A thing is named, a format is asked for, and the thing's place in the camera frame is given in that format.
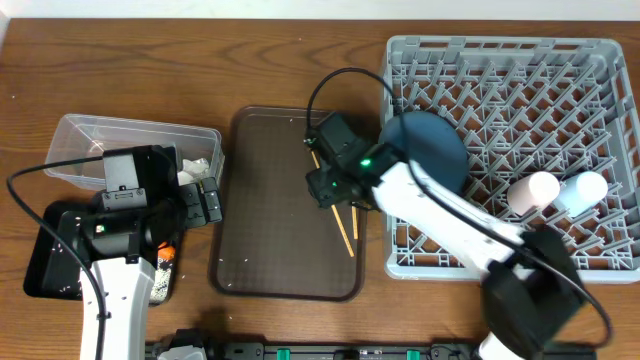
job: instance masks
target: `brown tray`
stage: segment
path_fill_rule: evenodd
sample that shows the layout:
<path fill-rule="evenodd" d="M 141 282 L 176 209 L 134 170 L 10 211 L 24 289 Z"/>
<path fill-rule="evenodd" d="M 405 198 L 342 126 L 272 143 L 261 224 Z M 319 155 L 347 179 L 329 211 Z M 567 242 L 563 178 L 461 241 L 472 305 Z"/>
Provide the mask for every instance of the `brown tray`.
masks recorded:
<path fill-rule="evenodd" d="M 313 112 L 316 121 L 325 115 Z M 307 189 L 305 174 L 315 165 L 304 131 L 302 109 L 248 107 L 234 117 L 225 218 L 209 264 L 220 292 L 347 301 L 360 291 L 366 212 L 358 211 L 354 240 L 351 207 L 337 206 L 351 258 L 333 212 Z"/>

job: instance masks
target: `wire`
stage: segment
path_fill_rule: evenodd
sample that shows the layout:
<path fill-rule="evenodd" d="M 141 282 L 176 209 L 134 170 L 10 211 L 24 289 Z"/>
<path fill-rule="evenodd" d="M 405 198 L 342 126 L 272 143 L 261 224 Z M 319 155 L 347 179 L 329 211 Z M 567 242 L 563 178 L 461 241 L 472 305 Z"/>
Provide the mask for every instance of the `wire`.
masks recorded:
<path fill-rule="evenodd" d="M 18 193 L 16 193 L 16 190 L 13 188 L 13 180 L 21 175 L 25 175 L 25 174 L 40 171 L 40 170 L 50 169 L 58 166 L 76 165 L 76 164 L 82 164 L 82 163 L 98 161 L 98 160 L 102 160 L 102 156 L 68 160 L 68 161 L 60 161 L 56 163 L 38 165 L 38 166 L 30 167 L 27 169 L 23 169 L 7 178 L 7 188 L 9 189 L 9 194 L 11 194 L 11 197 L 13 197 L 13 200 L 15 200 L 18 206 L 20 206 L 20 208 L 22 208 L 22 210 L 24 210 L 24 212 L 26 212 L 27 215 L 29 215 L 36 223 L 38 223 L 40 227 L 42 227 L 46 232 L 48 232 L 49 235 L 51 235 L 55 240 L 57 240 L 58 243 L 64 248 L 65 251 L 67 251 L 67 253 L 71 255 L 71 257 L 73 257 L 73 259 L 78 263 L 78 265 L 80 265 L 80 268 L 82 269 L 82 271 L 84 271 L 84 273 L 87 275 L 87 278 L 91 283 L 91 287 L 93 288 L 93 291 L 96 294 L 96 300 L 98 304 L 98 337 L 97 337 L 97 344 L 96 344 L 96 360 L 101 360 L 102 348 L 104 346 L 104 328 L 105 328 L 105 321 L 107 319 L 107 311 L 105 307 L 105 299 L 102 296 L 102 292 L 100 291 L 100 286 L 98 285 L 98 281 L 96 280 L 95 276 L 91 273 L 91 271 L 87 268 L 87 266 L 84 264 L 84 262 L 80 258 L 80 255 L 78 255 L 78 253 L 71 246 L 67 245 L 67 243 L 64 241 L 62 236 L 60 236 L 60 234 L 58 234 L 58 232 L 51 225 L 49 225 L 43 218 L 41 218 L 38 214 L 36 214 L 33 210 L 31 210 L 31 208 L 20 198 L 20 196 L 18 196 Z"/>
<path fill-rule="evenodd" d="M 355 73 L 364 74 L 364 75 L 372 77 L 372 78 L 374 78 L 374 79 L 376 79 L 376 80 L 378 80 L 378 81 L 380 81 L 380 82 L 382 82 L 383 84 L 386 85 L 386 83 L 384 82 L 384 80 L 380 76 L 372 73 L 369 70 L 362 69 L 362 68 L 349 67 L 349 68 L 338 69 L 338 70 L 332 72 L 331 74 L 327 75 L 324 79 L 322 79 L 322 81 L 320 81 L 320 83 L 313 90 L 313 93 L 311 93 L 311 97 L 309 98 L 309 104 L 307 105 L 307 130 L 311 129 L 311 108 L 313 107 L 313 101 L 316 99 L 316 96 L 318 95 L 318 92 L 320 91 L 320 89 L 324 86 L 324 84 L 326 84 L 327 81 L 331 80 L 332 77 L 334 77 L 336 75 L 340 75 L 342 73 L 347 73 L 347 72 L 355 72 Z M 390 94 L 393 95 L 393 90 L 390 87 L 387 87 L 387 90 L 389 90 Z"/>
<path fill-rule="evenodd" d="M 366 75 L 366 76 L 368 76 L 370 78 L 375 79 L 380 84 L 382 84 L 382 86 L 385 88 L 385 90 L 389 92 L 389 95 L 393 97 L 393 88 L 389 84 L 387 84 L 387 82 L 384 81 L 384 79 L 382 77 L 380 77 L 379 75 L 374 74 L 374 73 L 372 73 L 372 72 L 370 72 L 368 70 L 361 69 L 361 68 L 342 68 L 342 69 L 338 69 L 338 70 L 330 73 L 329 75 L 327 75 L 324 79 L 322 79 L 322 81 L 318 84 L 318 86 L 316 86 L 315 90 L 311 94 L 311 98 L 309 99 L 309 104 L 307 105 L 307 128 L 308 128 L 307 130 L 309 130 L 311 128 L 311 107 L 313 105 L 313 101 L 314 101 L 316 95 L 320 91 L 320 88 L 322 88 L 322 86 L 327 81 L 329 81 L 332 77 L 334 77 L 336 75 L 339 75 L 339 74 L 342 74 L 342 73 L 347 73 L 347 72 L 360 73 L 360 74 L 364 74 L 364 75 Z M 461 212 L 459 212 L 456 209 L 454 209 L 453 207 L 449 206 L 449 204 L 445 203 L 443 200 L 441 200 L 440 198 L 435 196 L 433 193 L 431 193 L 429 188 L 427 188 L 427 186 L 424 185 L 418 179 L 418 176 L 416 175 L 415 171 L 413 170 L 413 166 L 411 165 L 411 161 L 410 161 L 410 159 L 411 159 L 411 155 L 410 155 L 410 149 L 411 149 L 410 141 L 411 141 L 411 139 L 410 139 L 410 136 L 408 135 L 409 131 L 407 130 L 407 125 L 406 125 L 405 120 L 404 120 L 403 112 L 401 111 L 400 113 L 398 113 L 398 116 L 400 118 L 400 129 L 401 129 L 401 135 L 402 135 L 402 143 L 404 144 L 403 145 L 404 149 L 402 149 L 402 150 L 404 150 L 404 153 L 405 153 L 406 162 L 407 162 L 407 166 L 409 167 L 409 172 L 411 174 L 411 178 L 416 183 L 416 186 L 418 186 L 420 191 L 422 191 L 433 202 L 438 204 L 438 206 L 442 207 L 445 211 L 447 211 L 450 214 L 452 214 L 453 216 L 455 216 L 458 220 L 460 220 L 463 223 L 471 226 L 473 229 L 477 230 L 478 232 L 480 232 L 481 234 L 485 235 L 486 237 L 498 242 L 501 245 L 504 245 L 504 246 L 510 248 L 516 254 L 524 257 L 525 259 L 531 261 L 532 263 L 534 263 L 535 265 L 539 266 L 540 268 L 550 272 L 551 274 L 553 274 L 553 275 L 557 276 L 558 278 L 560 278 L 562 281 L 566 282 L 567 285 L 569 285 L 571 288 L 573 288 L 578 293 L 578 295 L 580 295 L 586 302 L 591 304 L 596 309 L 596 311 L 598 312 L 598 315 L 600 315 L 600 317 L 602 318 L 602 321 L 603 321 L 604 326 L 606 328 L 606 334 L 605 334 L 604 339 L 602 341 L 600 341 L 599 343 L 595 344 L 593 347 L 597 349 L 597 348 L 602 348 L 602 347 L 607 346 L 611 342 L 611 340 L 613 338 L 613 326 L 611 324 L 611 318 L 607 314 L 607 312 L 604 309 L 604 307 L 598 302 L 598 300 L 596 300 L 589 293 L 589 291 L 587 291 L 584 287 L 580 286 L 578 283 L 576 283 L 575 281 L 571 280 L 568 276 L 566 276 L 565 274 L 563 274 L 562 272 L 560 272 L 559 270 L 557 270 L 553 266 L 549 265 L 547 262 L 545 262 L 544 260 L 542 260 L 541 258 L 536 256 L 535 254 L 533 254 L 530 250 L 528 250 L 526 248 L 523 248 L 523 247 L 520 247 L 520 246 L 512 243 L 510 240 L 508 240 L 505 237 L 503 237 L 502 235 L 496 233 L 492 229 L 486 229 L 482 225 L 476 223 L 475 221 L 471 220 L 470 218 L 468 218 L 467 216 L 465 216 Z"/>

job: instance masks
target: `green clip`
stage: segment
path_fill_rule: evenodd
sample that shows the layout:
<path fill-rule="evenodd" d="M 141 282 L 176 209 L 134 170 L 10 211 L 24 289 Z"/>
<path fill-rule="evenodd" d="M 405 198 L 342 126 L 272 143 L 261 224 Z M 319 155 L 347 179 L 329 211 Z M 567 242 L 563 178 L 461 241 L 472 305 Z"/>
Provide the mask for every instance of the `green clip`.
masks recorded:
<path fill-rule="evenodd" d="M 277 360 L 289 360 L 291 359 L 291 350 L 289 349 L 278 349 L 278 354 L 276 355 Z"/>
<path fill-rule="evenodd" d="M 407 360 L 420 360 L 420 351 L 407 350 Z"/>

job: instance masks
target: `gray dish rack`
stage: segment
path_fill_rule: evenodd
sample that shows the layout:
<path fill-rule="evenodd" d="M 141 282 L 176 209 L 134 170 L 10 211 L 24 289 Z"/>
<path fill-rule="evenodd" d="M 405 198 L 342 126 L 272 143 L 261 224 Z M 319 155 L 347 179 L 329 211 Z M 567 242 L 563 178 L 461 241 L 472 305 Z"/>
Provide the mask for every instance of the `gray dish rack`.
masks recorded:
<path fill-rule="evenodd" d="M 559 231 L 585 282 L 640 280 L 640 123 L 617 42 L 395 36 L 383 74 L 398 100 L 383 95 L 382 124 L 400 111 L 431 111 L 456 128 L 469 152 L 466 200 L 525 228 L 545 223 Z M 506 190 L 540 170 L 560 180 L 596 171 L 609 192 L 574 219 L 552 206 L 520 217 Z M 389 276 L 478 279 L 437 239 L 383 217 Z"/>

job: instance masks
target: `wooden table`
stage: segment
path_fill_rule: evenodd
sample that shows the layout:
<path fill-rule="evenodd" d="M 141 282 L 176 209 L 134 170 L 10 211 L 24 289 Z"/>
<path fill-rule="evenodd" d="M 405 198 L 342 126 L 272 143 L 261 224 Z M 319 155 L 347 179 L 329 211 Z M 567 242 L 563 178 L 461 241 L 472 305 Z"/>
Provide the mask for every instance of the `wooden table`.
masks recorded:
<path fill-rule="evenodd" d="M 303 107 L 331 70 L 377 71 L 387 39 L 398 34 L 613 38 L 624 48 L 633 90 L 640 94 L 639 23 L 15 19 L 0 61 L 0 178 L 43 163 L 66 113 L 213 127 L 224 144 L 238 109 Z M 375 126 L 377 89 L 368 79 L 345 75 L 327 85 L 317 106 L 368 115 Z M 44 174 L 19 182 L 19 192 L 40 213 L 56 199 L 90 195 Z M 4 187 L 0 191 L 0 357 L 75 359 L 82 306 L 23 293 L 37 227 Z M 346 304 L 216 293 L 206 275 L 213 233 L 207 226 L 186 236 L 173 297 L 149 311 L 147 339 L 190 327 L 220 340 L 252 335 L 281 342 L 481 341 L 487 335 L 478 284 L 396 281 L 384 273 L 375 214 L 365 284 Z M 589 289 L 617 330 L 601 358 L 638 358 L 640 284 Z M 584 308 L 562 336 L 599 339 L 595 311 Z"/>

